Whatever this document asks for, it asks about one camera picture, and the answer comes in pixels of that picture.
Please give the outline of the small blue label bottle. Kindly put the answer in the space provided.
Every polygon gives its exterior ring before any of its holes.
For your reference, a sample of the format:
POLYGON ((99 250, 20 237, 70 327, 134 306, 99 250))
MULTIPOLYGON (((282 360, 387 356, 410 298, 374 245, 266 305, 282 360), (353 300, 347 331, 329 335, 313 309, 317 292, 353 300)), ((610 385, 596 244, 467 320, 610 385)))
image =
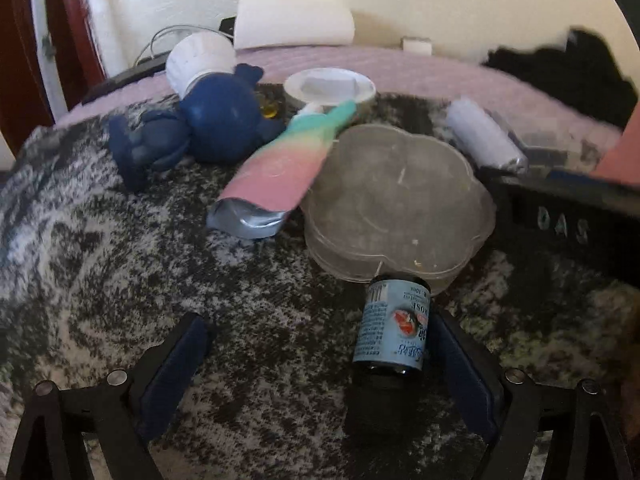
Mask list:
POLYGON ((427 282, 407 273, 382 274, 367 286, 345 396, 345 430, 356 443, 397 448, 412 436, 431 299, 427 282))

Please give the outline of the small clear square box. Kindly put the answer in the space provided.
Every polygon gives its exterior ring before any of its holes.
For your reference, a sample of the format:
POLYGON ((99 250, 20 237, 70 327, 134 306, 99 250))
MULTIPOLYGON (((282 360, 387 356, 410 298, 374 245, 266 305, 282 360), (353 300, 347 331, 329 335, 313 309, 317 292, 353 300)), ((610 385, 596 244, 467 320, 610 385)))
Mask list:
POLYGON ((574 162, 580 162, 580 144, 566 138, 550 122, 535 122, 533 119, 499 114, 494 110, 489 115, 527 157, 529 166, 568 168, 574 162))

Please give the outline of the black clothing pile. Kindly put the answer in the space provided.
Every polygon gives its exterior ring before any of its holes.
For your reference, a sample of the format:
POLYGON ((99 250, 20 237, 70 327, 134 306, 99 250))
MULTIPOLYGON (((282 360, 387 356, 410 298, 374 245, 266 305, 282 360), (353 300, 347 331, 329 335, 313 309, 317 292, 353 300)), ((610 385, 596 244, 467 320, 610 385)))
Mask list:
POLYGON ((636 88, 618 69, 608 44, 588 29, 572 28, 562 49, 500 47, 488 53, 483 65, 620 129, 626 127, 638 103, 636 88))

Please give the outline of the white cylinder bulb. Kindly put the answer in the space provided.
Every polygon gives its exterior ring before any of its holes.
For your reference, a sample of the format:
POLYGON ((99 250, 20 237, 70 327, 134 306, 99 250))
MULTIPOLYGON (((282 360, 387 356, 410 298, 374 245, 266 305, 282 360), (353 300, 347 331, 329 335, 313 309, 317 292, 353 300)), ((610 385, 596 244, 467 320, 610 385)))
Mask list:
POLYGON ((527 157, 477 102, 467 98, 452 101, 447 108, 446 125, 480 168, 512 174, 528 170, 527 157))

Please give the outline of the pink quilted blanket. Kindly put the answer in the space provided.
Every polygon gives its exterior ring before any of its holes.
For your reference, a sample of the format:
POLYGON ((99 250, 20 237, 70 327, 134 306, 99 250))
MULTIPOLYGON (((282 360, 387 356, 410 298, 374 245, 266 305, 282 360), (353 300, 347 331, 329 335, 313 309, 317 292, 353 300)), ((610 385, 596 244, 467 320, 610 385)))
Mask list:
POLYGON ((64 118, 39 128, 28 144, 68 150, 88 141, 112 153, 120 172, 165 171, 183 157, 200 165, 233 167, 265 145, 306 132, 310 145, 329 151, 353 125, 398 127, 396 115, 375 113, 384 93, 430 100, 425 116, 431 136, 454 140, 460 119, 479 133, 496 128, 521 151, 533 134, 557 148, 584 146, 605 154, 620 130, 572 112, 500 70, 381 48, 292 47, 237 53, 228 72, 211 67, 182 76, 188 91, 154 77, 168 104, 146 101, 118 114, 73 124, 64 118))

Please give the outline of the clear flower-shaped box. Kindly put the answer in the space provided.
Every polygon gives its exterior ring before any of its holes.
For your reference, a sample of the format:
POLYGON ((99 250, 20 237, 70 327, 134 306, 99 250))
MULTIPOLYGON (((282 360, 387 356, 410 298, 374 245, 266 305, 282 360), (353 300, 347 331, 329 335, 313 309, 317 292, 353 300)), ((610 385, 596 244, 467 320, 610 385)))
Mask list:
POLYGON ((432 136, 367 124, 342 132, 302 203, 308 252, 340 280, 407 273, 443 292, 495 229, 466 158, 432 136))

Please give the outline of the rainbow pouch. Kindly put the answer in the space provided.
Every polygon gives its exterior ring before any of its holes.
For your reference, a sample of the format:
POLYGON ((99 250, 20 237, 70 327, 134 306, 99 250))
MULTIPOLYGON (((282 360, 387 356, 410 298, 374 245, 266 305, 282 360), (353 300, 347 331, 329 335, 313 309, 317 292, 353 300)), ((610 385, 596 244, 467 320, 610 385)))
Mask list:
POLYGON ((316 180, 337 135, 356 111, 352 101, 332 110, 317 103, 304 106, 284 133, 242 163, 209 209, 206 226, 243 240, 276 235, 316 180))

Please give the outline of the white charger plug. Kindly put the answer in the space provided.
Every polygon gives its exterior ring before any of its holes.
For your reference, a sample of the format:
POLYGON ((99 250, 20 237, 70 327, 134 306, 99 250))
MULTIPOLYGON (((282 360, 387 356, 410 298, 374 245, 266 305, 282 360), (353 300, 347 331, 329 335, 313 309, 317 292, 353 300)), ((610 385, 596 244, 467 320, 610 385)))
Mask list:
POLYGON ((402 37, 401 49, 417 55, 431 56, 433 54, 433 43, 428 38, 402 37))

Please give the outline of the white round lid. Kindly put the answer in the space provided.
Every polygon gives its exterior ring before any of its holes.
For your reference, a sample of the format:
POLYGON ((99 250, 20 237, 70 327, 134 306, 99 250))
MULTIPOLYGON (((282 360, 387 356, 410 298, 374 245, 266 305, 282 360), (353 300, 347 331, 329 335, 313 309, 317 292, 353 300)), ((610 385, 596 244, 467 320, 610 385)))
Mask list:
POLYGON ((283 84, 286 99, 296 110, 307 104, 336 107, 346 101, 365 106, 375 100, 376 87, 363 74, 337 67, 301 70, 283 84))

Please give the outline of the blue figurine toy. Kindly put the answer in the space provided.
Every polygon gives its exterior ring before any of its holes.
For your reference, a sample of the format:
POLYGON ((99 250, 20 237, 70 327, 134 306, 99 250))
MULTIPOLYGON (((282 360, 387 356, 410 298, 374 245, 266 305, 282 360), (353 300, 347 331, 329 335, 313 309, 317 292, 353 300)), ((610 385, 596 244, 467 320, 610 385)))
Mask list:
POLYGON ((137 129, 125 116, 108 120, 108 148, 124 185, 145 188, 152 172, 174 168, 184 156, 200 164, 233 166, 284 131, 265 118, 255 93, 264 70, 239 64, 231 74, 199 79, 175 108, 147 110, 137 129))

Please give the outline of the dark red door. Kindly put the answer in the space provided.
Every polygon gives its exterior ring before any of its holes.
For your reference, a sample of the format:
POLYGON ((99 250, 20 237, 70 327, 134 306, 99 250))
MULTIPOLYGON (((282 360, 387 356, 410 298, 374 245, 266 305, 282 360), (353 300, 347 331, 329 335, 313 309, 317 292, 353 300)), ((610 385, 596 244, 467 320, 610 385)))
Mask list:
POLYGON ((1 0, 1 133, 12 154, 105 79, 89 0, 1 0))

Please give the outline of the black phone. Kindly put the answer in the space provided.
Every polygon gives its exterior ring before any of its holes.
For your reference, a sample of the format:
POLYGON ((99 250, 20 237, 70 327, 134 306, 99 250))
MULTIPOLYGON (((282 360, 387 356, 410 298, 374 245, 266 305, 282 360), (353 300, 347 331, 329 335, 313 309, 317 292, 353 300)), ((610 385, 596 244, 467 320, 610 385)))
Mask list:
POLYGON ((142 58, 141 61, 134 64, 134 67, 124 70, 122 73, 105 79, 96 86, 93 86, 88 93, 80 101, 81 104, 89 104, 102 96, 140 81, 146 77, 155 75, 162 72, 166 66, 166 60, 168 59, 169 52, 163 52, 155 56, 147 56, 142 58))

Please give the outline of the white pole stand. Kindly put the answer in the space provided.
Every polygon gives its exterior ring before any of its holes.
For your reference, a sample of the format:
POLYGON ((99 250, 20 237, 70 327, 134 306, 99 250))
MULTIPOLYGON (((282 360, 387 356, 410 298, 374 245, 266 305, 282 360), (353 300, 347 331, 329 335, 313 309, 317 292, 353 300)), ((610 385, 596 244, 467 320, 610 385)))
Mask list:
POLYGON ((57 122, 67 112, 58 66, 55 61, 55 47, 49 30, 46 0, 30 0, 32 24, 36 40, 36 55, 40 77, 53 120, 57 122))

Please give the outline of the white paper towel roll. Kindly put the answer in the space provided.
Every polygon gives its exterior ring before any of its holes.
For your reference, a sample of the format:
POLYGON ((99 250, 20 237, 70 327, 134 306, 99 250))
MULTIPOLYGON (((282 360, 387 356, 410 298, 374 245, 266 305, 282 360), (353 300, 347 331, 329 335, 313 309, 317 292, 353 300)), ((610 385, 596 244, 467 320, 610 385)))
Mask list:
POLYGON ((326 0, 240 0, 234 24, 236 50, 348 46, 355 39, 348 6, 326 0))

